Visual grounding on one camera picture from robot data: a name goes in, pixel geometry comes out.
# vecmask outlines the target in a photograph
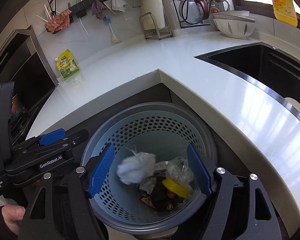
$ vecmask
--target cleaning cloth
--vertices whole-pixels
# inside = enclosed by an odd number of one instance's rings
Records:
[[[92,4],[91,14],[95,15],[98,19],[106,21],[107,7],[98,0]]]
[[[125,12],[127,4],[128,3],[125,0],[112,0],[112,9],[116,11]]]
[[[44,26],[51,33],[68,28],[70,25],[70,13],[71,11],[69,9],[64,10],[62,13],[48,21]]]
[[[134,156],[123,159],[117,167],[120,181],[127,185],[141,183],[144,178],[154,173],[154,154],[131,151]]]

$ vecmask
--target kitchen counter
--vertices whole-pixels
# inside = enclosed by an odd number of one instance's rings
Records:
[[[60,82],[28,138],[68,130],[162,82],[259,176],[291,236],[300,225],[300,121],[253,84],[194,58],[259,41],[289,52],[289,44],[273,37],[271,41],[266,35],[237,40],[220,32],[122,42],[80,63],[78,74]]]

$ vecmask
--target dish soap bottle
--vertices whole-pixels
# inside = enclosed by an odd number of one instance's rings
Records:
[[[272,0],[274,15],[277,20],[298,26],[297,14],[294,9],[293,0]]]
[[[68,79],[79,71],[71,52],[67,49],[56,58],[57,68],[64,80]]]

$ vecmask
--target blue gripper pad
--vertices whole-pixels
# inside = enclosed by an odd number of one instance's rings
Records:
[[[203,194],[209,197],[212,193],[212,182],[211,175],[207,168],[204,166],[199,154],[195,150],[194,146],[190,143],[187,149],[187,157],[189,165],[193,171],[194,177],[196,178],[199,188]]]
[[[110,166],[114,160],[115,150],[112,144],[108,144],[101,153],[102,157],[96,165],[90,177],[90,185],[87,190],[90,197],[100,192],[103,182],[106,179]]]
[[[39,145],[49,145],[50,143],[54,143],[62,139],[64,136],[66,136],[66,131],[63,129],[53,131],[42,136],[42,138],[39,140]]]

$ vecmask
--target wall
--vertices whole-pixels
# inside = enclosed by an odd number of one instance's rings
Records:
[[[119,42],[142,35],[139,24],[140,8],[132,8],[133,0],[126,1],[129,8],[125,13],[118,12],[117,15],[114,15],[109,11],[108,14],[114,33],[120,39]],[[68,2],[71,5],[76,4],[76,0],[56,0],[57,11],[62,12],[67,9]],[[77,63],[80,64],[98,51],[115,45],[111,42],[109,25],[92,16],[91,8],[87,9],[87,15],[81,19],[89,35],[76,16],[74,16],[74,23],[69,28],[57,34],[48,33],[44,27],[45,22],[37,17],[39,15],[46,19],[44,4],[47,4],[47,0],[30,0],[0,34],[0,47],[13,30],[25,29],[32,25],[49,64],[56,76],[59,77],[60,73],[55,66],[55,58],[64,50],[69,49]]]

